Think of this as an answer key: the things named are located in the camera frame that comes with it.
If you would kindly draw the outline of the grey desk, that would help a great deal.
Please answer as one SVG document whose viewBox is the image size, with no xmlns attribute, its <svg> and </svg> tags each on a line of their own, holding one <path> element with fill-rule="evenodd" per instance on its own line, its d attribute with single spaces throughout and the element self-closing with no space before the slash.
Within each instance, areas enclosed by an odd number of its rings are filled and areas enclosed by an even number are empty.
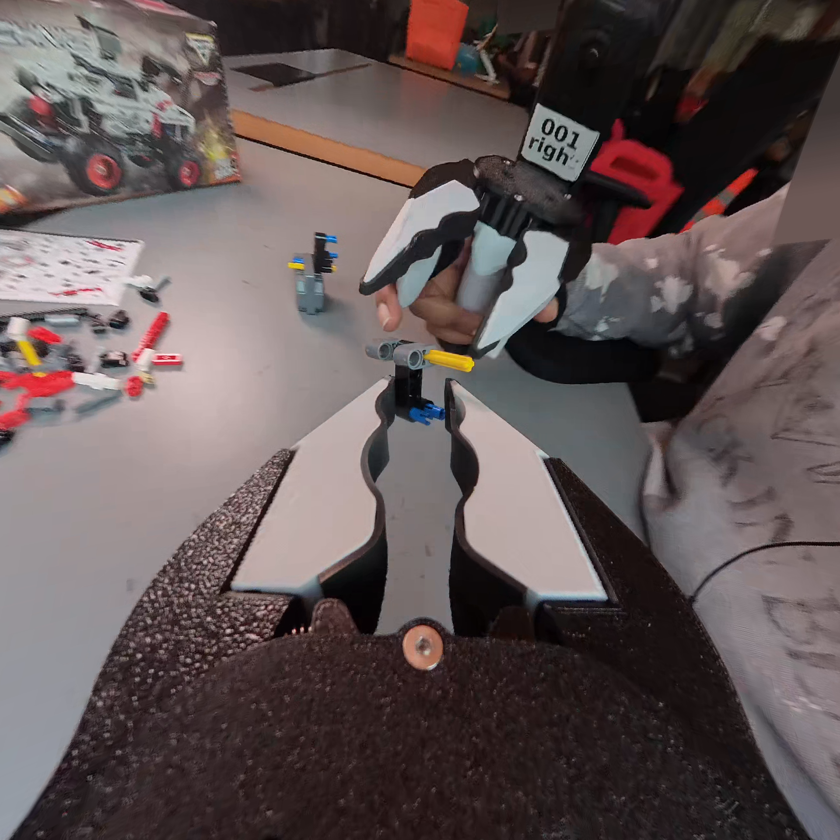
<svg viewBox="0 0 840 840">
<path fill-rule="evenodd" d="M 83 206 L 31 229 L 138 239 L 170 276 L 161 343 L 182 354 L 137 400 L 29 423 L 2 451 L 2 838 L 63 756 L 145 588 L 279 449 L 387 375 L 364 269 L 406 189 L 240 140 L 238 184 Z M 298 310 L 288 263 L 338 243 L 324 311 Z"/>
</svg>

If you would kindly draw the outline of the red carry bag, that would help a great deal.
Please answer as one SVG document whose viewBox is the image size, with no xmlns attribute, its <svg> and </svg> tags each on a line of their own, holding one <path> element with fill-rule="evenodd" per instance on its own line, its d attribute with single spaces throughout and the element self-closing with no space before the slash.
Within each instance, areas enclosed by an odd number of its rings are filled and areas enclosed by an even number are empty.
<svg viewBox="0 0 840 840">
<path fill-rule="evenodd" d="M 684 191 L 670 159 L 629 140 L 620 119 L 614 121 L 588 177 L 594 200 L 593 239 L 611 245 L 651 235 Z"/>
</svg>

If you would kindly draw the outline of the black mat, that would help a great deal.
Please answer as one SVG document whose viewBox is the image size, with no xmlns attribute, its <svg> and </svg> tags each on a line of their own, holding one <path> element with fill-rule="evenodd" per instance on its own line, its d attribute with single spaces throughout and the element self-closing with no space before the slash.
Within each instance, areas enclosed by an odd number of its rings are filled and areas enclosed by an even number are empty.
<svg viewBox="0 0 840 840">
<path fill-rule="evenodd" d="M 255 90 L 290 87 L 298 83 L 311 81 L 317 77 L 310 71 L 280 62 L 237 66 L 233 68 L 233 71 L 252 80 L 252 88 Z"/>
</svg>

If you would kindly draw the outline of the pile of mixed toy parts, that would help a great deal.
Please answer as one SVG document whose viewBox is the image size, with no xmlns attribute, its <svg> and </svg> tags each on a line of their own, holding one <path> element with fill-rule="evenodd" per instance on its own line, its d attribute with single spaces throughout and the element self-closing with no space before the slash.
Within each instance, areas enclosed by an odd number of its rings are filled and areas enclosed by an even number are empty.
<svg viewBox="0 0 840 840">
<path fill-rule="evenodd" d="M 89 327 L 94 339 L 130 324 L 117 310 L 107 317 L 85 307 L 3 313 L 1 317 L 1 446 L 27 424 L 52 423 L 73 403 L 77 416 L 97 413 L 144 393 L 143 374 L 121 350 L 96 348 L 89 359 L 70 333 Z"/>
</svg>

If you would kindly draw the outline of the orange bag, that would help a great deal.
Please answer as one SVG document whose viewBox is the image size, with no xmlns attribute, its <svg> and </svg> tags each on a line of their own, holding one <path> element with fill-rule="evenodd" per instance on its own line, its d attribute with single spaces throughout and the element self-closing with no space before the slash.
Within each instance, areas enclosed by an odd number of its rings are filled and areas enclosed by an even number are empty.
<svg viewBox="0 0 840 840">
<path fill-rule="evenodd" d="M 460 1 L 412 1 L 404 55 L 408 60 L 451 71 L 456 63 L 469 7 Z"/>
</svg>

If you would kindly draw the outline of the person's right hand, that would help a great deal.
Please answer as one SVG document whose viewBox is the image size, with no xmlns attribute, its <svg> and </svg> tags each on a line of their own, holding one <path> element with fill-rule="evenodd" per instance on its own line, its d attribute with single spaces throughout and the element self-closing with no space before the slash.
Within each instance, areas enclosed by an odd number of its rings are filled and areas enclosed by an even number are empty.
<svg viewBox="0 0 840 840">
<path fill-rule="evenodd" d="M 462 309 L 456 303 L 466 261 L 467 254 L 463 253 L 455 263 L 432 278 L 409 307 L 409 311 L 423 321 L 426 330 L 439 343 L 469 345 L 482 322 L 479 314 Z M 396 288 L 388 286 L 377 291 L 374 303 L 383 330 L 396 331 L 403 318 Z"/>
</svg>

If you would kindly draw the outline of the monster truck toy box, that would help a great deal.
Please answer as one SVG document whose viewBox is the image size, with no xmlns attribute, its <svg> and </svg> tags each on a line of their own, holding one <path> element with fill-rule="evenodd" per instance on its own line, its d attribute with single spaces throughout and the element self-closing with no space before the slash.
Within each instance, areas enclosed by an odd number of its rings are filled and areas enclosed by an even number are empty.
<svg viewBox="0 0 840 840">
<path fill-rule="evenodd" d="M 215 22 L 169 2 L 1 2 L 2 216 L 241 177 Z"/>
</svg>

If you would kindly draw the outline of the black beam toy assembly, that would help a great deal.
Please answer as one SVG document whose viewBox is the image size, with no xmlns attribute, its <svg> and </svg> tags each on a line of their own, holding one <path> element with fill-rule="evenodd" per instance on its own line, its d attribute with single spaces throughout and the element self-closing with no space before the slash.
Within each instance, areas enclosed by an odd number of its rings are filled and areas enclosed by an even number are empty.
<svg viewBox="0 0 840 840">
<path fill-rule="evenodd" d="M 430 344 L 404 339 L 377 340 L 365 347 L 365 354 L 378 361 L 393 362 L 395 413 L 411 423 L 430 425 L 444 421 L 446 411 L 423 396 L 423 375 L 428 366 L 468 373 L 475 360 L 464 353 L 436 349 Z"/>
</svg>

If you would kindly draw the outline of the person's right forearm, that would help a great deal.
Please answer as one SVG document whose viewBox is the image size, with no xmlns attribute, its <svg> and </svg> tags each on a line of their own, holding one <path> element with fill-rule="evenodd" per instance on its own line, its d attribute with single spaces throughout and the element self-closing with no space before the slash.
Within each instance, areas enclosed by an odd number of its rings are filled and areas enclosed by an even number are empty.
<svg viewBox="0 0 840 840">
<path fill-rule="evenodd" d="M 789 190 L 680 234 L 595 245 L 565 288 L 551 331 L 587 341 L 630 340 L 687 356 L 732 339 L 769 297 L 778 269 L 775 230 Z"/>
</svg>

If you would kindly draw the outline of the grey patterned hoodie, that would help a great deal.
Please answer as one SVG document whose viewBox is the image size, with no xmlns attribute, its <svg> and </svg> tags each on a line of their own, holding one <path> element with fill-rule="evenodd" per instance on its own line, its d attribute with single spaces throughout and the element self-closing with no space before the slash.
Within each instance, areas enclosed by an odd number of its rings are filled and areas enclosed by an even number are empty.
<svg viewBox="0 0 840 840">
<path fill-rule="evenodd" d="M 650 547 L 811 838 L 839 836 L 838 268 L 835 239 L 654 444 L 643 491 Z"/>
</svg>

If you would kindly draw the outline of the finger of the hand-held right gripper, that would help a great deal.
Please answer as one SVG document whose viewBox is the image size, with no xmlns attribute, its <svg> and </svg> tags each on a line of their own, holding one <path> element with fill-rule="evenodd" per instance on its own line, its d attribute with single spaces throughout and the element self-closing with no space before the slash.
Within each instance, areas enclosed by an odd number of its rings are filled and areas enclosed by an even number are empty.
<svg viewBox="0 0 840 840">
<path fill-rule="evenodd" d="M 510 337 L 547 307 L 560 288 L 566 241 L 549 230 L 528 229 L 516 240 L 495 297 L 471 345 L 475 359 L 494 359 Z"/>
<path fill-rule="evenodd" d="M 470 179 L 419 180 L 374 252 L 360 294 L 372 297 L 394 287 L 398 305 L 408 308 L 437 273 L 445 247 L 472 235 L 479 210 Z"/>
</svg>

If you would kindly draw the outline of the grey side table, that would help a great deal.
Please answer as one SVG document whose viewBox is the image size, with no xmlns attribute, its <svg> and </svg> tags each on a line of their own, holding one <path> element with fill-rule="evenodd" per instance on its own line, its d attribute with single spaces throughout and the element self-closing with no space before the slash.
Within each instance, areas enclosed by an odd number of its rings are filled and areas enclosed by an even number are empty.
<svg viewBox="0 0 840 840">
<path fill-rule="evenodd" d="M 252 88 L 233 68 L 280 62 L 317 77 Z M 341 49 L 223 59 L 238 138 L 413 186 L 433 165 L 515 156 L 528 112 L 508 101 Z"/>
</svg>

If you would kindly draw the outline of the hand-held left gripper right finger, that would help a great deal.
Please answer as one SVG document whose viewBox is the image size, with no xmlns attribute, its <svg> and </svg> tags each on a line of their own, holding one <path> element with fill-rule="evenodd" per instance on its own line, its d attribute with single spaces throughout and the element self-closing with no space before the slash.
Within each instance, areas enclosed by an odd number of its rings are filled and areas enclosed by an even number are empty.
<svg viewBox="0 0 840 840">
<path fill-rule="evenodd" d="M 525 602 L 608 602 L 548 455 L 454 379 L 445 407 L 458 546 Z"/>
</svg>

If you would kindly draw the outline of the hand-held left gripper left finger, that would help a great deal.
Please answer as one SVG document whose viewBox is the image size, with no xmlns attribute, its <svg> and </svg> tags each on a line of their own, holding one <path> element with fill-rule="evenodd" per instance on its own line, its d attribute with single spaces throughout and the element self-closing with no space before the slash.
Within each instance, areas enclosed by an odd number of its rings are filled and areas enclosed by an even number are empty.
<svg viewBox="0 0 840 840">
<path fill-rule="evenodd" d="M 384 377 L 293 446 L 240 555 L 234 592 L 326 592 L 372 552 L 384 532 L 377 480 L 395 416 L 392 378 Z"/>
</svg>

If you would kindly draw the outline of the sticker sheet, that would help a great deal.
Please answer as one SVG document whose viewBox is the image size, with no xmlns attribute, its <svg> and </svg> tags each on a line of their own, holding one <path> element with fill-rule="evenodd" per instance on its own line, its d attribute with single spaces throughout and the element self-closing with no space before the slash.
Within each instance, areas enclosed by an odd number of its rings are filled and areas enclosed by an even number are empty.
<svg viewBox="0 0 840 840">
<path fill-rule="evenodd" d="M 121 302 L 144 242 L 1 232 L 1 300 L 115 306 Z"/>
</svg>

